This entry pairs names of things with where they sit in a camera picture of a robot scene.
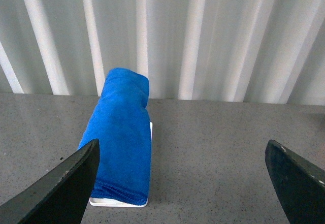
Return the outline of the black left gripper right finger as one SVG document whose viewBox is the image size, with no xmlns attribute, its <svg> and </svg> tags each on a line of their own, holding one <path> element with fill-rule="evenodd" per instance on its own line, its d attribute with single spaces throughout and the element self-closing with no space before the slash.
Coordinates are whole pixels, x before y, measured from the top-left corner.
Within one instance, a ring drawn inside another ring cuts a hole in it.
<svg viewBox="0 0 325 224">
<path fill-rule="evenodd" d="M 265 163 L 281 207 L 290 223 L 324 223 L 324 170 L 275 140 Z"/>
</svg>

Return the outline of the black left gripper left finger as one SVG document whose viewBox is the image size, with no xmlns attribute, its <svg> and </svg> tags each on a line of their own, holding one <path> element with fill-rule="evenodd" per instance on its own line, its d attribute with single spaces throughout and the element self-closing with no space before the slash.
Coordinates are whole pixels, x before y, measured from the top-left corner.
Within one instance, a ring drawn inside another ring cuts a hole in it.
<svg viewBox="0 0 325 224">
<path fill-rule="evenodd" d="M 99 161 L 99 141 L 94 139 L 2 204 L 1 223 L 80 223 Z"/>
</svg>

